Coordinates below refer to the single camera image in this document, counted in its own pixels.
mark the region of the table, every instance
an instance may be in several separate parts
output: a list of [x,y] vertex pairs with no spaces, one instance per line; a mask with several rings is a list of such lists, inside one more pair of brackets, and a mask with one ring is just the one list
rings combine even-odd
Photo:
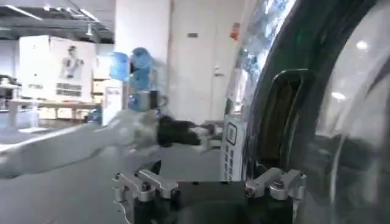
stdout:
[[9,105],[9,116],[7,121],[7,126],[9,128],[16,128],[16,115],[18,114],[18,107],[19,105],[29,106],[33,104],[38,104],[38,107],[46,107],[46,108],[71,108],[73,112],[75,112],[77,109],[85,109],[85,110],[92,110],[93,108],[96,108],[99,103],[74,103],[74,102],[54,102],[54,101],[42,101],[42,100],[23,100],[23,99],[17,99],[17,100],[10,100],[8,102]]

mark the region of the ceiling light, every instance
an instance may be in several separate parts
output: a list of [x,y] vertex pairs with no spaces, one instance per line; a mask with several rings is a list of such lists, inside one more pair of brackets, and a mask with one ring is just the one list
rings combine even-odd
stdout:
[[333,92],[331,94],[331,96],[335,99],[338,99],[338,100],[345,100],[346,99],[346,96],[344,96],[343,94],[341,93],[337,93],[337,92]]
[[13,5],[5,5],[5,6],[8,7],[8,8],[10,8],[10,9],[12,9],[12,10],[14,10],[14,11],[20,12],[20,13],[26,15],[26,16],[32,17],[32,18],[34,18],[34,19],[43,20],[42,18],[37,17],[37,16],[35,16],[35,15],[29,13],[29,12],[26,12],[26,11],[24,11],[24,10],[22,10],[22,9],[19,9],[19,8],[13,6]]
[[365,41],[361,40],[357,42],[356,47],[361,50],[366,50],[368,48],[368,44]]
[[88,36],[92,36],[93,35],[93,33],[92,33],[92,25],[91,24],[88,24],[88,31],[86,32],[86,34]]
[[46,4],[44,5],[43,9],[45,9],[46,11],[50,11],[50,5],[49,4]]
[[85,9],[80,9],[80,11],[81,11],[82,13],[84,13],[87,17],[89,17],[89,18],[95,20],[96,22],[99,22],[99,20],[98,20],[94,15],[92,15],[92,13],[86,11]]

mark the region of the poster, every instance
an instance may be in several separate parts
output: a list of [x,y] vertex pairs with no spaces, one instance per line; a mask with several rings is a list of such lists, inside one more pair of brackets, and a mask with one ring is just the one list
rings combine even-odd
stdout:
[[94,43],[64,38],[22,37],[21,96],[56,101],[91,102]]
[[21,96],[46,99],[51,95],[49,37],[21,37],[19,39]]
[[91,102],[95,44],[51,37],[50,55],[56,98]]

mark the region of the fluorescent light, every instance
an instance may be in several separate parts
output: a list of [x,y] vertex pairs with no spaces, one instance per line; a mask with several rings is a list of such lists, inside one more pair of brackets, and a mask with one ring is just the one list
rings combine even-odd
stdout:
[[92,13],[86,11],[85,9],[80,9],[80,11],[81,11],[82,13],[86,14],[87,17],[89,17],[89,18],[95,20],[96,22],[99,22],[99,20],[98,20],[94,15],[92,15]]
[[361,50],[366,50],[368,48],[368,44],[365,41],[361,40],[357,42],[356,47]]
[[25,14],[26,16],[32,17],[32,18],[34,18],[34,19],[43,20],[42,18],[37,17],[37,16],[35,16],[35,15],[29,13],[29,12],[26,12],[26,11],[24,11],[24,10],[21,10],[21,9],[19,9],[19,8],[13,6],[13,5],[5,5],[5,6],[8,7],[8,8],[10,8],[10,9],[12,9],[12,10],[15,10],[15,11],[17,11],[17,12],[20,12],[20,13],[22,13],[22,14]]
[[345,100],[346,99],[346,96],[344,96],[343,94],[341,93],[337,93],[337,92],[333,92],[331,94],[331,96],[335,99],[338,99],[338,100]]

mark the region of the reflective surface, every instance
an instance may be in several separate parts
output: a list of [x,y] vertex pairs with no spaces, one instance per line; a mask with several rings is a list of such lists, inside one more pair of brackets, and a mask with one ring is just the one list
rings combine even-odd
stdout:
[[294,134],[289,166],[309,177],[304,223],[390,222],[389,12],[381,2],[364,17],[333,68],[315,132],[300,124]]
[[[263,104],[270,80],[282,70],[309,68],[315,82],[299,113],[289,116],[288,152],[279,164],[307,175],[307,197],[296,223],[390,223],[390,2],[318,4],[321,10],[312,7],[311,14],[318,29],[308,32],[313,39],[307,36],[304,47],[284,41],[279,53],[286,61],[278,60],[278,52],[271,55],[257,86],[247,132],[247,177],[257,175],[261,162],[252,158],[268,150],[261,148],[264,136],[254,123],[267,116]],[[286,39],[296,37],[287,34]],[[292,57],[294,49],[301,49],[303,60]]]
[[234,104],[228,113],[242,112],[243,120],[246,121],[245,107],[250,106],[272,44],[295,2],[296,0],[257,2],[228,88],[228,98]]

